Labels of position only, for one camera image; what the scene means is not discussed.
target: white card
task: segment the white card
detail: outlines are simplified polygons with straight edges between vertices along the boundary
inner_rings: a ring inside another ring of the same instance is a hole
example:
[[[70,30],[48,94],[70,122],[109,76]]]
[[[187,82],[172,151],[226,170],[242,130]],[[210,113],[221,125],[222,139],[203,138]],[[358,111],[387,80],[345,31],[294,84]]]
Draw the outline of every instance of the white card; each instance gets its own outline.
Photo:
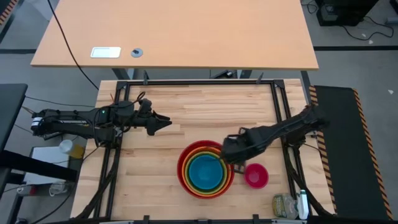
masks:
[[[121,49],[120,47],[93,47],[91,58],[118,58]]]

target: wooden table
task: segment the wooden table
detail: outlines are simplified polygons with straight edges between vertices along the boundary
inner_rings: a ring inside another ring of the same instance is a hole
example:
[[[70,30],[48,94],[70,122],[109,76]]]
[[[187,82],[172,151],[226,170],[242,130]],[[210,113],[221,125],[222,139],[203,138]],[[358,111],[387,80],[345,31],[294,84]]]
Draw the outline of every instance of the wooden table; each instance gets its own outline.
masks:
[[[55,13],[82,67],[318,69],[298,0],[61,0]],[[31,65],[76,66],[54,18]]]
[[[306,104],[303,88],[299,79],[284,81],[290,110],[295,115]],[[116,81],[101,82],[96,106],[111,104],[115,88]],[[153,102],[156,112],[171,117],[173,125],[157,131],[155,136],[148,136],[142,128],[131,129],[124,135],[113,220],[142,220],[144,215],[150,215],[151,220],[250,219],[255,213],[260,218],[274,217],[272,197],[289,192],[280,140],[275,140],[265,153],[248,161],[248,164],[263,164],[270,174],[268,185],[261,190],[251,189],[243,177],[236,174],[224,195],[211,200],[197,199],[184,191],[176,171],[181,151],[192,142],[202,139],[223,142],[228,134],[237,133],[242,126],[251,128],[276,123],[269,86],[134,86],[130,99],[141,91],[146,91],[146,98]],[[307,138],[307,143],[317,146],[311,138]],[[94,148],[93,141],[89,141],[86,154]],[[308,188],[333,213],[319,152],[308,146],[302,146],[300,151]],[[99,149],[83,163],[72,217],[83,210],[98,187],[103,154],[104,150]],[[102,215],[106,193],[103,198]]]

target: hazard stripe tape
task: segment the hazard stripe tape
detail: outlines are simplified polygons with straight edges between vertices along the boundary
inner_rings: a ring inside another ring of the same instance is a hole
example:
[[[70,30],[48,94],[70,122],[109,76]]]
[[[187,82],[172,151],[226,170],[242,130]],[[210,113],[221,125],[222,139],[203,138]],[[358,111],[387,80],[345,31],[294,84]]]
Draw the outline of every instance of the hazard stripe tape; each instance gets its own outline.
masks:
[[[386,208],[387,216],[391,220],[393,220],[390,204],[388,203],[386,191],[384,190],[384,184],[383,184],[383,181],[382,181],[382,178],[381,178],[380,169],[379,169],[379,166],[377,164],[376,155],[374,153],[373,143],[372,143],[372,140],[371,140],[371,136],[369,134],[368,124],[366,124],[365,115],[364,115],[363,110],[362,110],[362,104],[361,104],[360,99],[359,99],[359,94],[358,94],[357,90],[353,89],[353,91],[354,91],[354,97],[355,97],[355,100],[356,100],[356,104],[358,106],[359,116],[361,117],[361,121],[362,121],[362,128],[363,128],[365,136],[366,136],[366,141],[368,142],[369,153],[370,153],[371,159],[373,161],[374,172],[376,173],[377,182],[379,183],[381,197],[383,198],[383,201],[384,201],[384,206]]]
[[[310,96],[311,96],[312,104],[318,105],[317,89],[314,86],[310,86],[309,89],[310,89]],[[318,143],[318,149],[319,149],[319,153],[320,153],[320,157],[321,157],[321,161],[322,161],[323,171],[325,173],[326,182],[327,182],[328,188],[329,188],[331,202],[333,204],[335,213],[337,213],[335,196],[333,195],[333,183],[331,182],[328,153],[326,151],[326,145],[325,145],[325,139],[323,138],[323,132],[321,132],[321,131],[317,131],[317,143]]]
[[[3,23],[5,23],[5,21],[7,20],[7,18],[11,15],[12,10],[14,9],[14,7],[17,5],[18,0],[11,0],[11,2],[8,4],[8,6],[6,7],[6,9],[4,10],[4,12],[2,12],[0,14],[0,25],[2,25]]]

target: blue bowl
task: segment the blue bowl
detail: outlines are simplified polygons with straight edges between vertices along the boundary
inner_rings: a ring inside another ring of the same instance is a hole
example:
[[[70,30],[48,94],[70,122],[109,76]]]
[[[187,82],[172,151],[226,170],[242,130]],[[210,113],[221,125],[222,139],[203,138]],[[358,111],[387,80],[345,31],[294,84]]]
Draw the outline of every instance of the blue bowl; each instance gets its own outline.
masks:
[[[210,155],[196,157],[188,168],[189,178],[198,189],[210,190],[217,187],[223,178],[220,162]]]

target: stacked bowls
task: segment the stacked bowls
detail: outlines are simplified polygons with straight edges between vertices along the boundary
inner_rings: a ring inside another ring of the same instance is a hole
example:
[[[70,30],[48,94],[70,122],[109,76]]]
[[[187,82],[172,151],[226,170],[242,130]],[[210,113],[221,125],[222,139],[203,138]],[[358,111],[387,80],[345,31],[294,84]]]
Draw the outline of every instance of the stacked bowls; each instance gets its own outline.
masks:
[[[220,159],[221,145],[203,140],[185,148],[177,163],[182,187],[192,196],[211,199],[222,195],[234,179],[233,167]]]

